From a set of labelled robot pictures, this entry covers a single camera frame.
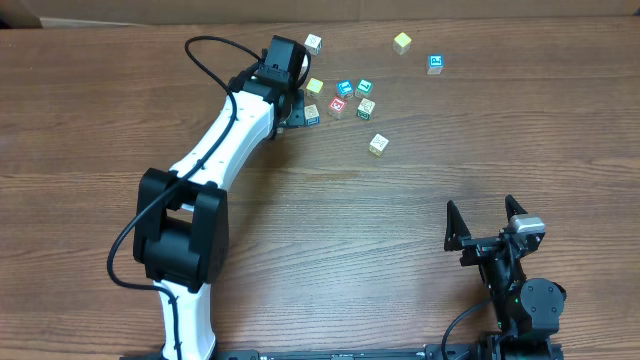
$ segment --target small cube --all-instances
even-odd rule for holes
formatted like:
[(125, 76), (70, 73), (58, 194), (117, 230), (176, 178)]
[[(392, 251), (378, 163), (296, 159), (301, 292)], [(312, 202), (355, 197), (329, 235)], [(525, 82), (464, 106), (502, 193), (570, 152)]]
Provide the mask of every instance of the small cube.
[(384, 149), (389, 144), (389, 140), (380, 134), (376, 134), (376, 136), (371, 140), (369, 144), (369, 151), (372, 153), (381, 156)]
[(344, 109), (347, 107), (347, 102), (340, 99), (339, 97), (334, 97), (329, 104), (329, 115), (333, 116), (336, 119), (342, 118), (342, 113), (344, 113)]
[(311, 78), (306, 88), (307, 96), (317, 100), (320, 96), (320, 92), (322, 91), (322, 85), (324, 85), (322, 81)]
[(309, 36), (307, 36), (307, 41), (304, 42), (304, 47), (309, 50), (311, 55), (317, 56), (320, 54), (320, 49), (322, 49), (322, 38), (320, 36), (309, 34)]
[(376, 103), (369, 99), (362, 99), (362, 102), (360, 103), (360, 106), (358, 106), (358, 111), (356, 112), (356, 114), (365, 120), (369, 120), (371, 119), (371, 113), (373, 113), (374, 107), (376, 107)]
[(359, 98), (368, 98), (373, 91), (373, 83), (369, 80), (362, 79), (356, 88), (356, 96)]
[(400, 55), (409, 51), (410, 47), (411, 38), (405, 33), (400, 33), (400, 35), (396, 36), (396, 38), (393, 39), (393, 50), (395, 50)]
[(438, 75), (444, 68), (444, 59), (442, 55), (429, 55), (429, 62), (427, 62), (427, 75)]
[(336, 84), (336, 93), (341, 99), (349, 99), (353, 97), (353, 85), (351, 81), (344, 80)]
[(307, 126), (320, 123), (320, 113), (315, 104), (304, 107), (304, 120)]

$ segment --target blue block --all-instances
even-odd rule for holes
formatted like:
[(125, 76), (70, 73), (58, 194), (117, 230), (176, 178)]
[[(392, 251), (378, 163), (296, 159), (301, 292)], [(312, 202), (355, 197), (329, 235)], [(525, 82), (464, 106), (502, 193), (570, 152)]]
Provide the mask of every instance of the blue block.
[(429, 66), (444, 67), (444, 58), (442, 55), (429, 55)]
[(344, 80), (336, 84), (336, 93), (342, 99), (353, 97), (353, 85), (351, 81)]

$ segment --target green block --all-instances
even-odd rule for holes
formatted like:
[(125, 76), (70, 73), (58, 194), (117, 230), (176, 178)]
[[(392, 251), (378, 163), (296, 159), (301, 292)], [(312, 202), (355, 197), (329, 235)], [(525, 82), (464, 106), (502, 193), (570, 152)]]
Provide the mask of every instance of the green block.
[(365, 120), (369, 120), (371, 119), (371, 115), (367, 114), (366, 112), (362, 111), (362, 110), (358, 110), (357, 115)]
[(361, 79), (356, 87), (356, 96), (359, 98), (368, 98), (373, 91), (373, 83), (367, 79)]

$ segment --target wood grain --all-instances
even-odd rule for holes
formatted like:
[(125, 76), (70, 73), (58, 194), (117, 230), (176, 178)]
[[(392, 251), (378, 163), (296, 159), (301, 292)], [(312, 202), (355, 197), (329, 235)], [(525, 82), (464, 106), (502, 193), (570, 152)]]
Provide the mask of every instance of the wood grain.
[[(0, 32), (0, 359), (115, 359), (158, 350), (158, 296), (113, 285), (109, 247), (148, 167), (182, 158), (223, 92), (185, 56), (194, 35), (258, 50), (324, 39), (321, 124), (261, 145), (230, 192), (214, 285), (222, 349), (416, 347), (487, 296), (444, 253), (446, 202), (471, 231), (513, 194), (547, 223), (530, 277), (562, 284), (568, 359), (640, 351), (640, 23), (635, 18), (262, 24)], [(411, 50), (391, 47), (401, 31)], [(194, 51), (223, 79), (251, 59)], [(426, 76), (429, 53), (445, 56)], [(334, 120), (338, 80), (375, 82), (370, 121)], [(368, 153), (376, 133), (384, 155)], [(123, 246), (116, 271), (146, 281)], [(495, 329), (487, 311), (452, 342)]]

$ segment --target block with printed letter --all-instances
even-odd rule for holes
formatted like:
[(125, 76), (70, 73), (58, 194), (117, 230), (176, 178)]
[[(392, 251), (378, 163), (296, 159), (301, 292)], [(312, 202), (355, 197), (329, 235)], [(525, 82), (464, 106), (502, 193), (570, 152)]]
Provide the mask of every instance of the block with printed letter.
[(305, 88), (307, 96), (312, 99), (318, 99), (318, 96), (320, 96), (320, 93), (322, 92), (323, 85), (324, 83), (322, 81), (311, 78)]
[(376, 103), (369, 99), (362, 99), (360, 102), (360, 106), (358, 106), (358, 111), (356, 114), (358, 117), (361, 117), (365, 120), (371, 119), (371, 113), (373, 113), (373, 108), (376, 106)]
[(376, 134), (376, 136), (369, 143), (369, 151), (372, 153), (381, 156), (384, 149), (389, 144), (389, 140), (380, 134)]
[(349, 99), (353, 97), (353, 85), (351, 85), (351, 81), (344, 80), (337, 83), (336, 93), (341, 99)]
[(368, 98), (373, 91), (373, 83), (367, 79), (362, 79), (356, 87), (356, 97)]
[(342, 118), (342, 114), (344, 113), (344, 109), (347, 107), (347, 102), (340, 99), (339, 97), (334, 97), (329, 103), (329, 115), (333, 116), (336, 119)]
[(307, 126), (320, 123), (320, 113), (315, 104), (304, 107), (304, 120)]
[(395, 39), (393, 39), (393, 50), (400, 55), (409, 51), (410, 47), (411, 38), (405, 33), (400, 33)]
[(438, 75), (444, 68), (444, 58), (442, 55), (429, 55), (427, 61), (427, 75)]
[(309, 34), (307, 36), (307, 40), (304, 42), (304, 47), (309, 50), (311, 55), (320, 54), (320, 49), (322, 49), (322, 38), (313, 34)]

